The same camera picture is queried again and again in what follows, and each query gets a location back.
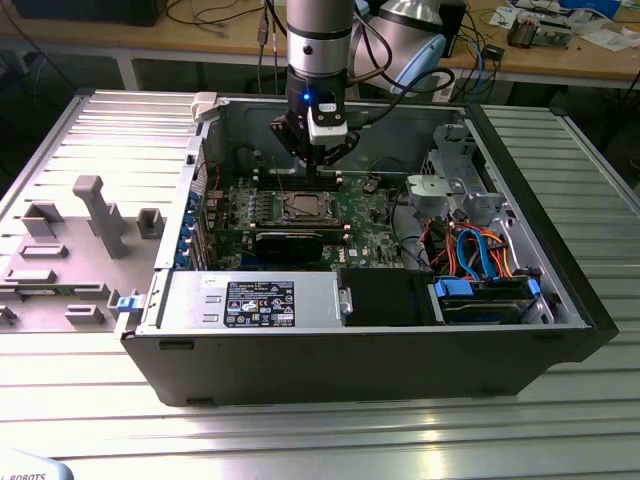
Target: wooden table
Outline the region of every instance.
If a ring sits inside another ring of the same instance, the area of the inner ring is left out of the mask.
[[[221,6],[228,0],[193,0],[196,10]],[[568,49],[535,47],[529,50],[507,45],[507,30],[490,27],[487,9],[502,5],[500,0],[470,0],[471,14],[487,42],[505,48],[498,80],[545,84],[625,88],[640,68],[640,48],[610,52],[582,38],[573,38]],[[220,18],[260,5],[258,0],[242,0],[232,8],[220,10]],[[284,9],[279,9],[285,18]],[[10,12],[20,27],[47,52],[107,56],[114,58],[126,89],[140,90],[133,59],[157,59],[205,63],[256,64],[256,41],[260,13],[250,13],[230,20],[226,37],[203,31],[193,25],[183,25],[163,16],[155,27],[131,27],[116,24],[94,24],[56,20],[23,20],[11,7]],[[192,20],[188,0],[178,4],[172,14]],[[619,12],[620,20],[640,21],[640,13]],[[21,51],[29,45],[15,31],[4,15],[0,16],[0,49]],[[279,64],[286,64],[286,40],[279,35]],[[271,47],[267,48],[265,65],[273,65]],[[472,68],[474,60],[464,42],[458,42],[451,58],[441,65],[453,68],[457,75]]]

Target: gray plastic part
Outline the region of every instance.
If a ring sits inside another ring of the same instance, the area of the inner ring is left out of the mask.
[[[76,288],[74,293],[80,300],[106,300],[109,298],[109,288],[106,283],[101,283],[95,287]]]
[[[153,265],[160,240],[140,238],[136,217],[126,217],[123,242],[127,245],[126,261],[114,261],[104,248],[102,239],[95,237],[87,224],[87,217],[66,217],[64,222],[52,223],[51,227],[60,244],[69,254],[64,258],[24,258],[18,252],[22,245],[33,245],[27,234],[11,256],[6,269],[0,271],[0,280],[9,270],[53,269],[57,280],[52,284],[25,285],[0,283],[0,304],[6,304],[20,321],[13,327],[0,324],[0,334],[11,332],[100,332],[113,330],[118,318],[108,308],[107,299],[86,301],[96,304],[104,315],[105,322],[99,325],[72,325],[64,316],[67,305],[84,303],[78,298],[75,288],[95,288],[106,284],[109,289],[129,295],[133,289],[146,292],[151,284]]]
[[[120,292],[118,292],[118,290],[114,288],[111,292],[111,295],[109,295],[109,298],[107,299],[107,310],[109,310],[109,313],[111,313],[111,316],[114,319],[118,318],[118,310],[116,310],[118,300],[120,300]]]
[[[4,277],[5,282],[15,283],[53,283],[56,274],[53,270],[10,270]]]
[[[164,232],[164,220],[162,214],[157,208],[142,208],[138,213],[138,230],[140,236],[145,240],[162,238]]]
[[[64,316],[73,325],[104,323],[104,315],[97,305],[67,305]]]
[[[18,316],[6,305],[0,305],[0,323],[13,326]]]
[[[73,185],[73,194],[80,198],[89,210],[95,229],[100,234],[109,256],[122,258],[127,253],[127,248],[120,239],[122,218],[119,213],[117,216],[120,222],[111,217],[110,209],[100,193],[102,186],[102,179],[99,176],[79,175]]]
[[[107,207],[109,207],[109,216],[111,217],[111,221],[117,227],[118,233],[122,235],[124,233],[125,228],[127,227],[127,223],[122,219],[120,215],[120,210],[118,210],[118,205],[115,203],[107,203]],[[96,228],[96,224],[93,222],[91,218],[87,219],[87,223],[89,224],[89,228],[96,237],[100,236],[100,232]]]
[[[53,230],[51,230],[46,219],[22,217],[22,223],[34,241],[47,243],[55,241],[56,236],[53,234]]]
[[[37,243],[55,241],[56,236],[49,225],[53,222],[64,222],[64,219],[50,202],[34,202],[22,216],[22,223]]]
[[[19,252],[22,258],[64,258],[69,254],[67,247],[59,243],[23,245]]]
[[[3,302],[22,302],[24,298],[15,288],[0,288],[0,301]]]

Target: connector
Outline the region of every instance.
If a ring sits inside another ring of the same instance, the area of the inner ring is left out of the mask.
[[[269,17],[263,15],[260,19],[260,27],[258,28],[258,45],[263,47],[267,44],[269,38]]]
[[[482,58],[485,58],[487,60],[499,62],[502,60],[503,55],[504,48],[496,47],[495,45],[489,44],[482,49]]]

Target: white cable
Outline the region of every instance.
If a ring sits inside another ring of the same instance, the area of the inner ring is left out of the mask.
[[[33,84],[33,103],[38,107],[38,83],[40,82],[40,73],[42,72],[42,67],[44,67],[45,63],[47,63],[46,57],[42,57],[42,63],[38,67],[38,72],[36,73],[36,81]]]

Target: table leg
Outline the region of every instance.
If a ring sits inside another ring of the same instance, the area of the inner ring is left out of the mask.
[[[125,90],[142,90],[136,69],[133,66],[133,59],[129,56],[115,57],[118,62],[118,69],[122,77],[122,83]]]

